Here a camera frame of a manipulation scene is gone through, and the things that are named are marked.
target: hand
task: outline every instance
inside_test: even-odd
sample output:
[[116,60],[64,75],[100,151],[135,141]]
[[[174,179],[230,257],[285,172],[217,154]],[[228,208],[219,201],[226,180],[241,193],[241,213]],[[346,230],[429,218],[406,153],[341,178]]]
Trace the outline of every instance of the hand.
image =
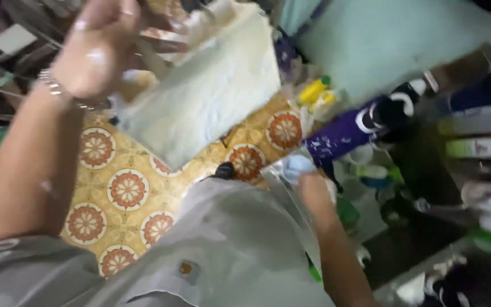
[[[90,0],[56,59],[52,71],[56,80],[74,97],[104,99],[134,60],[134,41],[147,27],[186,33],[183,25],[140,7],[138,0]],[[180,42],[144,39],[161,53],[187,49]]]
[[312,214],[318,235],[325,234],[340,223],[331,201],[331,193],[321,175],[301,175],[298,178],[298,194]]

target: bracelet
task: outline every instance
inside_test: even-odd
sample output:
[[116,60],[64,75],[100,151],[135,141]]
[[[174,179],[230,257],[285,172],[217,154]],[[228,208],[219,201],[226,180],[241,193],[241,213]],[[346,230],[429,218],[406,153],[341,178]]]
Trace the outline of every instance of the bracelet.
[[51,94],[56,95],[58,97],[62,97],[64,100],[72,101],[73,104],[80,109],[91,111],[91,110],[105,110],[109,108],[109,104],[106,103],[106,101],[92,105],[92,104],[86,104],[84,99],[74,97],[58,82],[58,80],[56,80],[50,68],[42,69],[39,72],[37,80],[48,86],[49,92]]

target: light blue cloth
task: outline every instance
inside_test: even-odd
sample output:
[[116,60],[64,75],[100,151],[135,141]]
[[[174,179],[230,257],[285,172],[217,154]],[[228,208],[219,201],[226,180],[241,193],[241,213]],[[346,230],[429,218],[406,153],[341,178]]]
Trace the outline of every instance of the light blue cloth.
[[292,185],[298,185],[298,178],[304,173],[316,173],[315,165],[301,155],[289,156],[286,158],[283,169],[283,176]]

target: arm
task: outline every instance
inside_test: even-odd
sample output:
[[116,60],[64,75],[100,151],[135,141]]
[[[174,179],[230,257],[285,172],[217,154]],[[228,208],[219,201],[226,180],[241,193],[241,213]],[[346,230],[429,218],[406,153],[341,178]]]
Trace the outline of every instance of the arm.
[[[131,58],[140,15],[136,0],[91,0],[52,68],[58,82],[74,97],[105,99]],[[151,17],[150,26],[179,27]],[[151,42],[166,52],[183,48]],[[50,94],[43,84],[25,99],[0,146],[0,240],[59,235],[74,190],[83,116],[70,99]]]
[[376,306],[373,292],[336,214],[324,179],[306,174],[299,179],[304,204],[313,215],[321,254],[325,291],[337,306]]

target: white cloth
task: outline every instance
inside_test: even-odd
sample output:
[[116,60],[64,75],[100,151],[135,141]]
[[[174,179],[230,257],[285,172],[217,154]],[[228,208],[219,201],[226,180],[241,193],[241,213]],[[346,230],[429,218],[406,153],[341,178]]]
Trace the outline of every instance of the white cloth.
[[107,281],[88,252],[61,240],[0,242],[0,306],[334,306],[294,223],[269,192],[206,179],[167,234]]

